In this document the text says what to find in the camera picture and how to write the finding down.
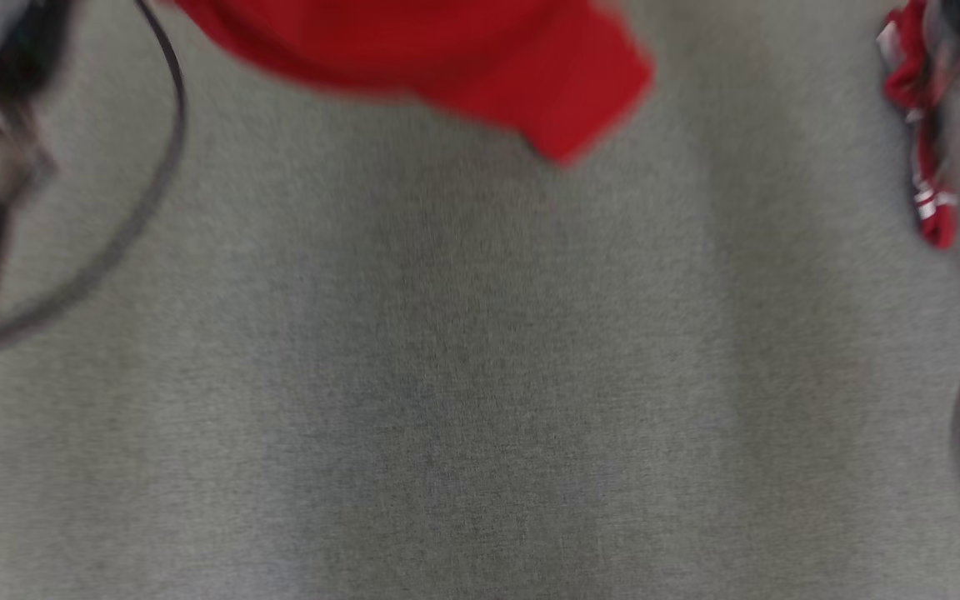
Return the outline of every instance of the black cable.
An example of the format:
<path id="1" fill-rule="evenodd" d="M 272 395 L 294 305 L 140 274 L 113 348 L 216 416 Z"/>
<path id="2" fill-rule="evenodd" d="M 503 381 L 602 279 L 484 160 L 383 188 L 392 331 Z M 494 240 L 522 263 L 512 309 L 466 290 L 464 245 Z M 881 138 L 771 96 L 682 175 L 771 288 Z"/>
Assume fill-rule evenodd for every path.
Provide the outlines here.
<path id="1" fill-rule="evenodd" d="M 165 63 L 172 76 L 172 85 L 175 87 L 176 111 L 172 117 L 172 133 L 165 152 L 140 200 L 136 202 L 136 206 L 122 222 L 121 227 L 118 227 L 111 236 L 110 242 L 95 255 L 95 258 L 80 269 L 72 280 L 47 293 L 46 296 L 40 297 L 16 314 L 1 320 L 0 347 L 15 342 L 17 338 L 61 318 L 65 312 L 76 307 L 83 299 L 90 296 L 99 284 L 103 283 L 104 278 L 117 268 L 133 244 L 143 235 L 148 224 L 163 205 L 168 185 L 179 167 L 188 125 L 188 98 L 183 86 L 183 72 L 180 69 L 176 51 L 168 41 L 168 35 L 158 17 L 153 14 L 145 0 L 134 0 L 134 2 L 146 18 L 150 29 L 153 30 L 157 44 L 161 46 Z"/>

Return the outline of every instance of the red and white striped cloth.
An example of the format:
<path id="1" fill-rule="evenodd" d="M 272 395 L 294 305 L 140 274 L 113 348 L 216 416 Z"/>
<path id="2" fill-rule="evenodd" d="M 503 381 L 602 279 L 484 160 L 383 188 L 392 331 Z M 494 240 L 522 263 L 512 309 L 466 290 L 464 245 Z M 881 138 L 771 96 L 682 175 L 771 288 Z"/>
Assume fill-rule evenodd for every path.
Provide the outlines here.
<path id="1" fill-rule="evenodd" d="M 926 0 L 910 0 L 902 10 L 887 15 L 877 42 L 891 75 L 884 94 L 906 111 L 913 127 L 914 205 L 921 233 L 934 247 L 946 249 L 955 242 L 958 229 L 958 198 L 946 187 L 937 153 L 936 116 L 941 85 L 933 81 L 928 48 L 923 35 Z"/>

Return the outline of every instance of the red shirt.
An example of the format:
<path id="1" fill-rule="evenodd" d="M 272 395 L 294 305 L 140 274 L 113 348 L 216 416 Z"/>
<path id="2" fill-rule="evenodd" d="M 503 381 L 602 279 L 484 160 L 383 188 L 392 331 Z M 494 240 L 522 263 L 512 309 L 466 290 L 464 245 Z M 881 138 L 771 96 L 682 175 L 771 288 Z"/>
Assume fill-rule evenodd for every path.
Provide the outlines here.
<path id="1" fill-rule="evenodd" d="M 284 77 L 412 93 L 518 130 L 567 163 L 628 113 L 651 66 L 589 0 L 176 0 L 214 42 Z"/>

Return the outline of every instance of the dark red clothing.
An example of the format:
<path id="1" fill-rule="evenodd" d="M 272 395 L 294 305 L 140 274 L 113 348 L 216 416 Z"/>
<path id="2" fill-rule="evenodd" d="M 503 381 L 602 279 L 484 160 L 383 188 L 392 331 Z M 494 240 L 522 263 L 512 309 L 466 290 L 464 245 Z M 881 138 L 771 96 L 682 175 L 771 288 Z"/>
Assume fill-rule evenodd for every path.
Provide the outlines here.
<path id="1" fill-rule="evenodd" d="M 560 163 L 628 114 L 651 64 L 589 0 L 175 0 L 232 53 L 337 90 L 412 93 Z"/>

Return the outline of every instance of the gray fabric surface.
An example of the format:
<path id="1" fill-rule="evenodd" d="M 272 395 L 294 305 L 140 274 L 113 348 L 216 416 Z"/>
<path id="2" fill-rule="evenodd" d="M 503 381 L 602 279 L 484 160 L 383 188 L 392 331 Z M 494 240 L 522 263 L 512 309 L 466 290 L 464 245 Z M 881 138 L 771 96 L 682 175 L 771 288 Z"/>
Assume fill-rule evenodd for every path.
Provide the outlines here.
<path id="1" fill-rule="evenodd" d="M 879 92 L 892 3 L 630 3 L 662 92 L 567 172 L 170 16 L 171 205 L 0 354 L 0 599 L 960 598 L 959 292 Z M 168 125 L 129 3 L 83 21 L 7 301 Z"/>

